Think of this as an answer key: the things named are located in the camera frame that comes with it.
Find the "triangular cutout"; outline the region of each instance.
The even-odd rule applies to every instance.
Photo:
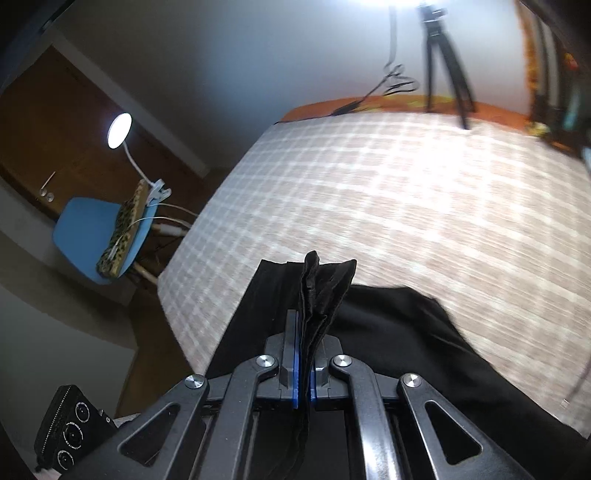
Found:
[[[125,442],[120,452],[144,466],[152,466],[168,437],[180,406],[169,405]]]
[[[439,439],[443,454],[450,465],[478,455],[480,444],[461,428],[437,403],[429,401],[425,410]]]

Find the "desk lamp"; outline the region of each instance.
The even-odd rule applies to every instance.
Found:
[[[163,189],[164,181],[159,179],[157,181],[151,181],[146,174],[138,167],[138,164],[135,162],[131,154],[129,153],[129,148],[127,147],[127,143],[125,143],[125,138],[129,134],[129,130],[131,129],[131,115],[128,113],[122,113],[113,120],[111,126],[109,127],[109,132],[107,133],[107,143],[109,147],[115,149],[118,148],[120,145],[123,145],[123,149],[125,150],[125,154],[129,162],[133,165],[139,175],[152,187],[150,194],[148,195],[147,204],[150,204],[152,200],[156,200],[157,203],[162,202],[162,200],[170,197],[172,193],[171,189]]]

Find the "white plaid blanket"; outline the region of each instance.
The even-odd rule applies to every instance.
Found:
[[[261,258],[358,260],[354,282],[438,298],[474,348],[540,406],[591,431],[591,184],[583,163],[499,125],[356,113],[271,127],[158,281],[204,372]]]

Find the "black speaker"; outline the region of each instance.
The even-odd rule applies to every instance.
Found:
[[[37,432],[37,466],[65,473],[116,431],[113,420],[97,410],[77,386],[62,385]]]

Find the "chair seat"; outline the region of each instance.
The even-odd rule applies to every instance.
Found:
[[[115,220],[121,207],[118,203],[75,197],[64,207],[53,230],[53,242],[64,256],[85,276],[98,284],[113,282],[96,271],[96,264],[109,246]],[[153,217],[157,205],[146,207],[145,217]],[[125,258],[119,276],[131,266],[144,243],[152,219],[142,220]]]

